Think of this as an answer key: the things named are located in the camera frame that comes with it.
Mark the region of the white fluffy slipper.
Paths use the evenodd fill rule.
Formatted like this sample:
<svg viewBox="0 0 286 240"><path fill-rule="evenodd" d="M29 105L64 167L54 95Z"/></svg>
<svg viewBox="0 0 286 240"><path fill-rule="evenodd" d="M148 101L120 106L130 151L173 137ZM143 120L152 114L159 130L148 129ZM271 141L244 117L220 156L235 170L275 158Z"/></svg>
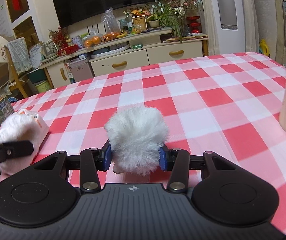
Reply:
<svg viewBox="0 0 286 240"><path fill-rule="evenodd" d="M34 151L26 157L7 159L0 163L0 171L13 175L29 167L39 152L41 145L41 128L33 117L27 114L13 113L0 126L0 143L28 140Z"/></svg>

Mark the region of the white fluffy pompom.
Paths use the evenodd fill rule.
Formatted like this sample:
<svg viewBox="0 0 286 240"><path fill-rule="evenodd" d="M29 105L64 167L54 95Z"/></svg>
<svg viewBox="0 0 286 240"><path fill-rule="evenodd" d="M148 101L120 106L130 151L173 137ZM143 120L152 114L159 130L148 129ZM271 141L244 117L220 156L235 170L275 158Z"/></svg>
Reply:
<svg viewBox="0 0 286 240"><path fill-rule="evenodd" d="M113 153L114 173L146 176L159 166L168 126L157 108L133 106L116 112L104 125Z"/></svg>

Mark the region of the orange tissue pack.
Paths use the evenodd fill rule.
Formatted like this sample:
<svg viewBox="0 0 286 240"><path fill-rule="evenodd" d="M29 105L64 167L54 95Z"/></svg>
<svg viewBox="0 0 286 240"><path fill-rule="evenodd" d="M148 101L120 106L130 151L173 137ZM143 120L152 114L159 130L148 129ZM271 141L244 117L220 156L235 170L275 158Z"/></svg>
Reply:
<svg viewBox="0 0 286 240"><path fill-rule="evenodd" d="M21 125L23 132L19 135L19 139L28 140L33 144L34 151L31 155L31 161L33 161L49 132L49 127L39 113L21 109L17 114L23 119L23 124Z"/></svg>

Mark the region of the red checkered tablecloth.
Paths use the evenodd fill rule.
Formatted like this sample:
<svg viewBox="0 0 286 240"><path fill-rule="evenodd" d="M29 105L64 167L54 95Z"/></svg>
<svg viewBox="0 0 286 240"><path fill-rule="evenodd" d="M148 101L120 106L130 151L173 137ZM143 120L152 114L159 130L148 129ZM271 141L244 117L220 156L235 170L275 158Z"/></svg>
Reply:
<svg viewBox="0 0 286 240"><path fill-rule="evenodd" d="M177 60L102 75L32 96L16 110L39 113L50 128L38 159L100 146L118 110L161 111L168 146L212 150L271 183L280 204L273 224L286 233L286 132L278 116L285 68L257 53Z"/></svg>

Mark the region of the green trash bin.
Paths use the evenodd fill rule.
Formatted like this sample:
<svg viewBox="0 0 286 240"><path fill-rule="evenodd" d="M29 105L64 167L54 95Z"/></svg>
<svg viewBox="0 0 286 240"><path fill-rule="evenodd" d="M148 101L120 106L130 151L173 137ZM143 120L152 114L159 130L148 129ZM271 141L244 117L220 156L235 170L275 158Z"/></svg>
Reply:
<svg viewBox="0 0 286 240"><path fill-rule="evenodd" d="M34 86L37 89L38 93L44 93L52 89L48 80L40 81L36 83Z"/></svg>

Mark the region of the pink storage box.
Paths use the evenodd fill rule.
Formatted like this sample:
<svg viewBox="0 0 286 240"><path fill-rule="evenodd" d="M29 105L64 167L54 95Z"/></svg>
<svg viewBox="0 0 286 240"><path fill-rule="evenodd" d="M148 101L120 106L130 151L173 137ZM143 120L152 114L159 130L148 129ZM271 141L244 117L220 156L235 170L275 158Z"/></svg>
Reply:
<svg viewBox="0 0 286 240"><path fill-rule="evenodd" d="M92 79L94 77L94 72L87 58L73 61L69 66L76 82Z"/></svg>

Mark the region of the cream tv cabinet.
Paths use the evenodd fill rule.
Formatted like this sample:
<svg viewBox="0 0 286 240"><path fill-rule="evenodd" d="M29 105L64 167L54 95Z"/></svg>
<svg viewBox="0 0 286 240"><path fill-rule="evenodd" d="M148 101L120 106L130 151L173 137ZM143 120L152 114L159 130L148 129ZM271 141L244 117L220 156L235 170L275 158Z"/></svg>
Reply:
<svg viewBox="0 0 286 240"><path fill-rule="evenodd" d="M53 87L58 88L71 83L67 74L67 63L80 55L93 55L103 49L118 47L105 52L103 56L90 57L88 64L93 76L112 74L136 67L158 64L168 61L201 57L207 52L208 35L170 38L171 28L153 29L146 33L127 35L97 46L82 48L70 55L59 56L40 65L46 72Z"/></svg>

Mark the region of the red gift box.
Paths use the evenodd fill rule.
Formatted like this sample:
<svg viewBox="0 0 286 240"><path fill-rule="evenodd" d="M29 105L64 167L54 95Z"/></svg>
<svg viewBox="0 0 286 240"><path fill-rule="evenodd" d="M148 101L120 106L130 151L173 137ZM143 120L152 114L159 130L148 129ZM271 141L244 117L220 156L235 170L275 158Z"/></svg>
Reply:
<svg viewBox="0 0 286 240"><path fill-rule="evenodd" d="M59 56L70 55L70 54L75 53L79 49L80 48L79 48L78 44L73 44L73 45L67 46L67 47L59 50L58 55Z"/></svg>

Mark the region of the bag of oranges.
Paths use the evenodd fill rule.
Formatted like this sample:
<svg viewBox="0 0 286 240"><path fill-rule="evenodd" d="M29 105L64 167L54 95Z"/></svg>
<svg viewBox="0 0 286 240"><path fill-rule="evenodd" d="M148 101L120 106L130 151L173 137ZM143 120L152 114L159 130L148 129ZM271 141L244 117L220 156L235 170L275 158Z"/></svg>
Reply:
<svg viewBox="0 0 286 240"><path fill-rule="evenodd" d="M102 37L95 29L90 29L89 34L82 38L83 45L85 48L96 46L102 42Z"/></svg>

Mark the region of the red vase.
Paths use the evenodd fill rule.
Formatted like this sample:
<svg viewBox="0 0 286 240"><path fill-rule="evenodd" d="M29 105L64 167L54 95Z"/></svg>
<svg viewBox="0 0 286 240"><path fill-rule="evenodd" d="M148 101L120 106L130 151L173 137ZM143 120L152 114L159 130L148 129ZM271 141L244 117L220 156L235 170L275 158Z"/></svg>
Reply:
<svg viewBox="0 0 286 240"><path fill-rule="evenodd" d="M187 26L191 34L201 33L200 16L189 16L186 18Z"/></svg>

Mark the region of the framed certificate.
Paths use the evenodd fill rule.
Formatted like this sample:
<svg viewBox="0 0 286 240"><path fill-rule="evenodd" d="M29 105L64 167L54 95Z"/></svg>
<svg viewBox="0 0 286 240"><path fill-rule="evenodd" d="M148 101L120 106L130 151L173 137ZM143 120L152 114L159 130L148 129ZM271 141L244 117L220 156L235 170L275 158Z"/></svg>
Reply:
<svg viewBox="0 0 286 240"><path fill-rule="evenodd" d="M148 30L146 17L145 15L135 16L132 18L132 23L136 29L139 31L146 31Z"/></svg>

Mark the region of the potted flower plant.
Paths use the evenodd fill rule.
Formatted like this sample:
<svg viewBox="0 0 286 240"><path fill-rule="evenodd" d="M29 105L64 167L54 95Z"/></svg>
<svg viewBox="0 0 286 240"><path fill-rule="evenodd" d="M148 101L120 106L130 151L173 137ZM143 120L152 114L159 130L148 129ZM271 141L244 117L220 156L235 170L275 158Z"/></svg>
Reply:
<svg viewBox="0 0 286 240"><path fill-rule="evenodd" d="M174 36L182 41L182 37L187 36L187 13L201 5L202 0L153 0L147 22L159 21L161 27L172 28Z"/></svg>

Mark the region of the white standing air conditioner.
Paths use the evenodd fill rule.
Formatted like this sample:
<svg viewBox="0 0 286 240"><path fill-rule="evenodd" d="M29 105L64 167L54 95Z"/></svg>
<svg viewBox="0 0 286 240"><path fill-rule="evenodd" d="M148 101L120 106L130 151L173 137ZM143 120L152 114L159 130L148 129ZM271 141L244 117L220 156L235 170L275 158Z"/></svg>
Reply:
<svg viewBox="0 0 286 240"><path fill-rule="evenodd" d="M209 55L257 52L254 0L202 0Z"/></svg>

